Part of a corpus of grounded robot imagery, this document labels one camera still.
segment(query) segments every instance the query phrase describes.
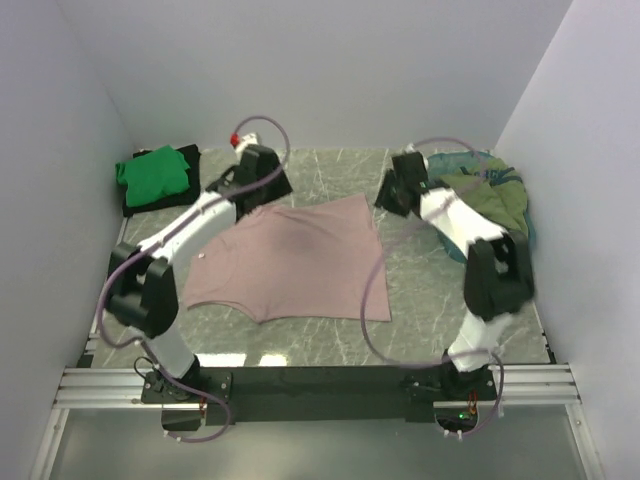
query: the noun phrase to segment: folded green shirt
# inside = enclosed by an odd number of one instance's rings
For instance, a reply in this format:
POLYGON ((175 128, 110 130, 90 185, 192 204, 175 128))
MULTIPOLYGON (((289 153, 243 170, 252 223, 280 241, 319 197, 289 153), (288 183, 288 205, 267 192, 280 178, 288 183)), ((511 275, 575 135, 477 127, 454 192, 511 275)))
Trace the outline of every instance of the folded green shirt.
POLYGON ((139 207, 189 188, 189 164, 170 146, 116 164, 116 181, 127 186, 128 207, 139 207))

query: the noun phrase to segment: pink t-shirt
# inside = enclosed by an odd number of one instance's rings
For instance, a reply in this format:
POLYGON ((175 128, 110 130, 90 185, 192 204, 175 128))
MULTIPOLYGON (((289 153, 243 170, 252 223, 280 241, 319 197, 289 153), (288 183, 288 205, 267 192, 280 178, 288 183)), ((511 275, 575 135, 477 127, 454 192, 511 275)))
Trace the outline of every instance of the pink t-shirt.
MULTIPOLYGON (((257 323, 282 317, 357 319, 380 255, 364 194, 312 207, 266 205, 193 257, 182 298, 188 308, 228 305, 257 323)), ((375 278, 366 316, 391 320, 384 268, 375 278)))

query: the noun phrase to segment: black cloth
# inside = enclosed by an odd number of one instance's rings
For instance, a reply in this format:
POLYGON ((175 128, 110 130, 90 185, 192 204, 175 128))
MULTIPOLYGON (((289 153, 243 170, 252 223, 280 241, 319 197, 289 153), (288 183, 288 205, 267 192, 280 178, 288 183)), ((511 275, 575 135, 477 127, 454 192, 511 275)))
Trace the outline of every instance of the black cloth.
MULTIPOLYGON (((179 205, 191 205, 200 196, 200 151, 197 145, 187 145, 179 148, 178 151, 184 155, 184 159, 189 164, 187 170, 187 178, 189 179, 189 188, 182 193, 169 195, 155 202, 139 207, 128 207, 126 198, 122 200, 122 214, 125 217, 131 217, 134 213, 153 212, 168 207, 177 207, 179 205)), ((133 158, 150 153, 149 150, 143 150, 133 154, 133 158)))

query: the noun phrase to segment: red connector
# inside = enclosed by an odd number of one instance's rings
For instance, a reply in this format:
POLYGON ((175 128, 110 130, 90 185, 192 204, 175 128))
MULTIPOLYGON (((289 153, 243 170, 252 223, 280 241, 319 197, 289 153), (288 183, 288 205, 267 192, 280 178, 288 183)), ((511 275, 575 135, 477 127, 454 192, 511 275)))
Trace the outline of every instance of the red connector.
POLYGON ((238 136, 238 134, 237 133, 232 133, 231 134, 231 146, 233 148, 236 148, 239 143, 240 143, 240 137, 238 136))

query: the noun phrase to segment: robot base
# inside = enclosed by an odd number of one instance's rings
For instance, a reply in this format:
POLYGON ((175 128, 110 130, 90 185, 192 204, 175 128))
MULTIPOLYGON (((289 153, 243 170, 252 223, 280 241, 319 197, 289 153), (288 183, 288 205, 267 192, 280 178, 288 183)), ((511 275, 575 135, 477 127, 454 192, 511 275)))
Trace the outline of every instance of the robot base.
MULTIPOLYGON (((492 401, 496 388, 484 368, 452 382, 448 367, 424 370, 395 366, 366 367, 232 367, 201 368, 200 385, 224 399, 233 412, 232 423, 368 420, 402 418, 407 422, 436 421, 434 402, 492 401)), ((171 404, 163 411, 169 431, 195 431, 202 424, 222 425, 223 409, 215 404, 197 410, 197 396, 176 396, 155 371, 146 375, 141 401, 171 404), (176 404, 190 405, 180 410, 176 404)))

